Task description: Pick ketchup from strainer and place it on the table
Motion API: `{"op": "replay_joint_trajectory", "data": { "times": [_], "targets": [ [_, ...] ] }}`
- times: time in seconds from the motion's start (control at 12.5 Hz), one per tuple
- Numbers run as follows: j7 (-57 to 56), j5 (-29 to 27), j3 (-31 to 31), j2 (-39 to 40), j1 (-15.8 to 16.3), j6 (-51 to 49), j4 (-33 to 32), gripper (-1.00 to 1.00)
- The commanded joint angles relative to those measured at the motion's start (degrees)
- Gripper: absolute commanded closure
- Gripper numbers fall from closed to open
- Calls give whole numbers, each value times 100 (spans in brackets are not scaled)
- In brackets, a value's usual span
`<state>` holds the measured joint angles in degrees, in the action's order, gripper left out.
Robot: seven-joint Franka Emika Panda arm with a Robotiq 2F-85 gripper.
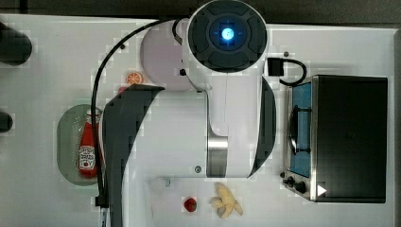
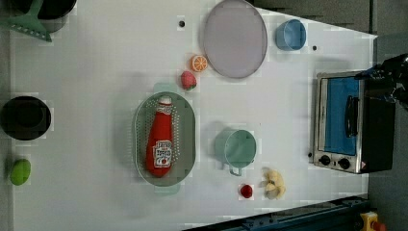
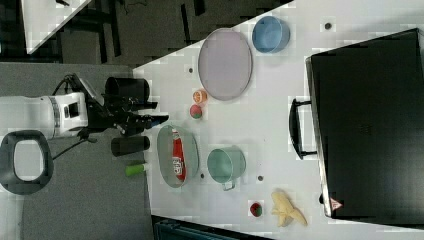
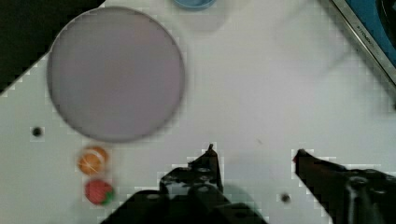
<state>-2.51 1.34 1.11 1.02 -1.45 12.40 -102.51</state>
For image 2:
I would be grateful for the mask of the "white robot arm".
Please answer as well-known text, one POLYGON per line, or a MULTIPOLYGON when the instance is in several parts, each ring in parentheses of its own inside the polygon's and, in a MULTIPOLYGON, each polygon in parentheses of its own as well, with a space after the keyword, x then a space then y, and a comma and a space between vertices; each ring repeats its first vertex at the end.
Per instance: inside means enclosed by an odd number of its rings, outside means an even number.
POLYGON ((398 102, 407 109, 407 54, 387 59, 382 64, 361 71, 355 75, 355 79, 365 82, 365 97, 387 103, 398 102))

